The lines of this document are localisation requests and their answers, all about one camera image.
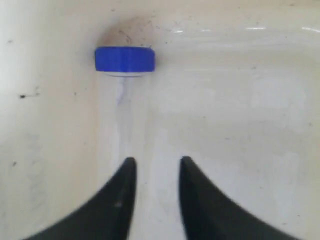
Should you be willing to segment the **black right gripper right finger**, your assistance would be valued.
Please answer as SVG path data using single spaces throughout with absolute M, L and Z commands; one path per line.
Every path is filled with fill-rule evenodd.
M 294 239 L 232 201 L 189 156 L 180 160 L 179 206 L 188 240 Z

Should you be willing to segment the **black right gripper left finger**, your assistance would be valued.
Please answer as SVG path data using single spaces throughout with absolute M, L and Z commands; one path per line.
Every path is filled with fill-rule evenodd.
M 79 209 L 31 240 L 126 240 L 134 213 L 137 163 L 128 157 L 112 178 Z

